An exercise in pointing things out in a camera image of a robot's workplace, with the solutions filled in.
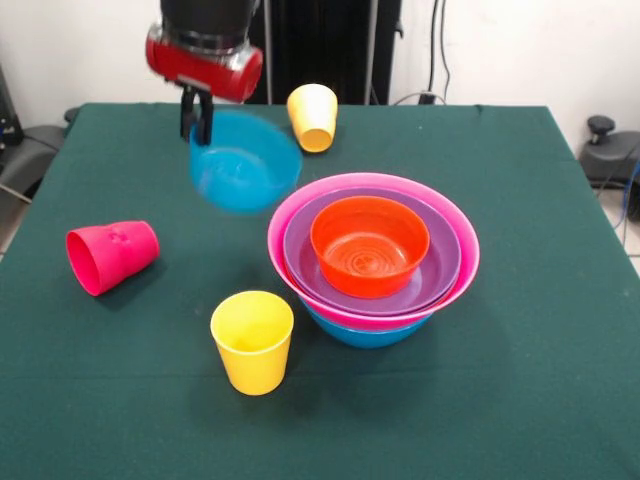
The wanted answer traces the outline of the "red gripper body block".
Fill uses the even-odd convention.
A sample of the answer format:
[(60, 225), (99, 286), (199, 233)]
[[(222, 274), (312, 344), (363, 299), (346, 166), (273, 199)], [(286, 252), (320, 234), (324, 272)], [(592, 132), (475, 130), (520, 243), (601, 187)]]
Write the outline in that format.
[(191, 52), (172, 43), (161, 27), (149, 29), (145, 54), (150, 69), (167, 82), (234, 103), (253, 95), (264, 61), (263, 52), (248, 42), (221, 56)]

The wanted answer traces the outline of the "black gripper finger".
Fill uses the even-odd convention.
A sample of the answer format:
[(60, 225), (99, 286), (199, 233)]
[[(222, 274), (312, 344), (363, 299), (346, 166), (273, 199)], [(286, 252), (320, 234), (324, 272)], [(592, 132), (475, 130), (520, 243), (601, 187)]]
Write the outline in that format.
[(214, 104), (209, 92), (199, 92), (200, 117), (197, 122), (197, 143), (208, 146), (211, 143)]
[(183, 88), (180, 103), (180, 134), (183, 140), (189, 140), (193, 126), (197, 123), (194, 111), (196, 91), (191, 86)]

